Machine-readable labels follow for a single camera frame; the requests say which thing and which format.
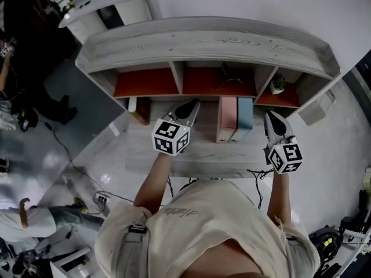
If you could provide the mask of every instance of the shelf compartment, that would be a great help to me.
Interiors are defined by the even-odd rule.
[[[281,94],[273,95],[268,86],[255,103],[256,105],[279,106],[299,108],[299,98],[296,92],[296,85],[287,83]]]
[[[115,98],[178,95],[170,68],[123,72],[118,75]]]
[[[231,69],[231,72],[244,84],[238,81],[229,81],[218,88],[225,81],[221,68],[187,67],[184,71],[183,94],[239,97],[257,96],[252,70]]]

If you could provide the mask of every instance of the small potted plant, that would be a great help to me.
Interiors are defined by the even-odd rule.
[[[273,95],[281,94],[285,89],[286,81],[282,76],[277,77],[276,80],[271,81],[271,92]]]

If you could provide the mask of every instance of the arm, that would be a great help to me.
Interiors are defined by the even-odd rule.
[[[8,78],[8,73],[9,73],[9,66],[10,66],[10,58],[13,55],[13,51],[10,50],[5,58],[4,58],[4,63],[2,64],[2,69],[0,72],[0,91],[4,90],[5,85],[6,85],[6,80]]]
[[[22,228],[24,229],[27,229],[28,228],[28,222],[27,222],[27,213],[24,209],[24,204],[25,202],[29,202],[30,199],[29,198],[25,198],[25,199],[22,199],[20,202],[19,202],[19,216],[21,218],[21,223],[22,223]]]
[[[159,153],[135,197],[134,206],[147,208],[152,214],[159,210],[171,164],[171,156]]]
[[[274,171],[271,199],[268,207],[269,218],[276,223],[275,217],[283,224],[291,221],[291,206],[289,196],[289,176]]]

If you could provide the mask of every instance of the black shoe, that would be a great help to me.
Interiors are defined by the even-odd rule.
[[[60,104],[63,108],[67,109],[67,108],[68,108],[68,103],[69,103],[69,102],[70,102],[70,97],[67,96],[67,95],[64,95],[64,96],[62,97],[62,99],[59,101],[59,104]]]
[[[72,107],[67,111],[66,117],[61,121],[62,125],[66,125],[70,120],[73,120],[77,114],[77,108]]]

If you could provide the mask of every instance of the white t-shirt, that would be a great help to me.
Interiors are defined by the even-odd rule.
[[[49,237],[57,231],[48,208],[26,211],[28,228],[22,228],[18,209],[0,210],[0,237],[7,242],[18,242],[27,237]]]
[[[183,189],[155,215],[121,202],[103,223],[95,253],[110,277],[113,248],[122,228],[148,217],[149,278],[178,278],[207,249],[236,240],[267,277],[313,277],[319,255],[303,227],[277,227],[250,199],[228,181],[204,180]],[[297,237],[291,246],[287,236]]]

